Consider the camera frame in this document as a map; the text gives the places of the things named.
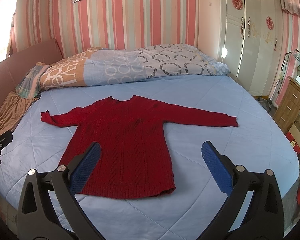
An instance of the red floral decoration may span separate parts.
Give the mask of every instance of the red floral decoration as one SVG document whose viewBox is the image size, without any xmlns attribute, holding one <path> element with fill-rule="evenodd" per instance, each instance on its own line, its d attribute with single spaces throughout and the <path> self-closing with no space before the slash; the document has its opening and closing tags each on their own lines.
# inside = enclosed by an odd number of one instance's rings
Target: red floral decoration
<svg viewBox="0 0 300 240">
<path fill-rule="evenodd" d="M 273 23 L 273 20 L 271 19 L 271 17 L 267 17 L 267 26 L 269 28 L 269 30 L 273 30 L 273 27 L 274 27 L 274 23 Z"/>
<path fill-rule="evenodd" d="M 242 10 L 242 8 L 243 8 L 242 0 L 232 0 L 232 4 L 237 10 Z"/>
</svg>

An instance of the silver screw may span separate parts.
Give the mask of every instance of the silver screw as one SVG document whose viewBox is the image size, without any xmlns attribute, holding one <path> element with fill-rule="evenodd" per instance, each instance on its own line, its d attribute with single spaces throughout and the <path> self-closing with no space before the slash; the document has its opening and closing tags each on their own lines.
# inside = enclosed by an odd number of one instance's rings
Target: silver screw
<svg viewBox="0 0 300 240">
<path fill-rule="evenodd" d="M 274 173 L 273 173 L 272 170 L 267 170 L 267 174 L 268 174 L 269 176 L 272 176 Z"/>
<path fill-rule="evenodd" d="M 242 165 L 237 166 L 237 171 L 243 172 L 245 168 Z"/>
<path fill-rule="evenodd" d="M 29 174 L 29 175 L 33 175 L 33 174 L 35 174 L 35 169 L 31 169 L 31 170 L 29 170 L 29 171 L 28 171 L 28 174 Z"/>
<path fill-rule="evenodd" d="M 60 166 L 57 168 L 58 171 L 64 171 L 65 169 L 66 169 L 66 166 L 64 166 L 64 165 L 60 165 Z"/>
</svg>

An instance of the striped wallpaper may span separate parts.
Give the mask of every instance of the striped wallpaper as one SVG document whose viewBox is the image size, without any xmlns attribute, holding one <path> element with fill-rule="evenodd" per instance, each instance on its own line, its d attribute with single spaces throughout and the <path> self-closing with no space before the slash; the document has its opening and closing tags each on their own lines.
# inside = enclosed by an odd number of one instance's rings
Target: striped wallpaper
<svg viewBox="0 0 300 240">
<path fill-rule="evenodd" d="M 198 0 L 18 0 L 13 51 L 55 38 L 64 57 L 89 47 L 197 46 Z"/>
<path fill-rule="evenodd" d="M 282 62 L 284 60 L 284 55 L 287 52 L 294 51 L 298 49 L 300 51 L 300 17 L 296 14 L 292 15 L 290 13 L 283 13 L 283 41 L 282 41 L 282 51 L 281 59 L 279 61 L 278 72 L 276 80 L 278 79 L 281 71 Z M 277 94 L 277 90 L 273 87 L 270 93 L 270 98 L 277 105 L 280 105 L 282 98 L 288 88 L 289 79 L 288 76 L 296 78 L 297 67 L 300 62 L 297 61 L 293 56 L 289 56 L 287 63 L 287 71 L 284 77 L 283 85 L 280 94 Z"/>
</svg>

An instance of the red sweater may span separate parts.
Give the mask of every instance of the red sweater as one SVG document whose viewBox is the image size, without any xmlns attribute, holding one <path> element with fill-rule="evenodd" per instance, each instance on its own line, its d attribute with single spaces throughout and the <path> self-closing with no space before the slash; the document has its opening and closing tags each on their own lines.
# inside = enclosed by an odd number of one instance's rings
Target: red sweater
<svg viewBox="0 0 300 240">
<path fill-rule="evenodd" d="M 101 157 L 81 193 L 120 199 L 172 193 L 176 188 L 163 123 L 238 126 L 236 117 L 139 96 L 128 101 L 109 97 L 54 116 L 47 111 L 41 113 L 41 121 L 78 126 L 59 164 L 68 165 L 91 142 L 98 142 Z"/>
</svg>

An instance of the wardrobe door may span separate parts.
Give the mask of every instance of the wardrobe door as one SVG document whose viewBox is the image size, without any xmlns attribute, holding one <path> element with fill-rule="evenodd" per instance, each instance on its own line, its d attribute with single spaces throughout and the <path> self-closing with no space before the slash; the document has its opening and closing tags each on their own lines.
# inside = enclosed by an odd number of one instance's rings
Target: wardrobe door
<svg viewBox="0 0 300 240">
<path fill-rule="evenodd" d="M 280 0 L 274 0 L 274 8 L 275 8 L 275 20 L 274 20 L 274 28 L 275 28 L 275 35 L 274 35 L 274 51 L 273 57 L 270 65 L 269 75 L 266 81 L 265 88 L 263 90 L 262 96 L 269 96 L 274 79 L 278 70 L 280 56 L 281 56 L 281 49 L 282 49 L 282 39 L 283 39 L 283 13 L 281 9 L 281 2 Z"/>
<path fill-rule="evenodd" d="M 261 0 L 259 54 L 252 83 L 248 90 L 253 96 L 263 96 L 263 91 L 270 74 L 277 29 L 275 14 L 274 0 Z"/>
<path fill-rule="evenodd" d="M 260 0 L 245 0 L 246 22 L 243 42 L 242 59 L 236 82 L 246 90 L 251 87 L 253 75 L 258 60 L 261 37 L 261 2 Z"/>
<path fill-rule="evenodd" d="M 243 30 L 244 27 L 244 0 L 226 0 L 226 39 L 224 48 L 228 50 L 228 54 L 223 63 L 227 64 L 232 77 L 236 80 L 241 53 L 243 46 Z"/>
</svg>

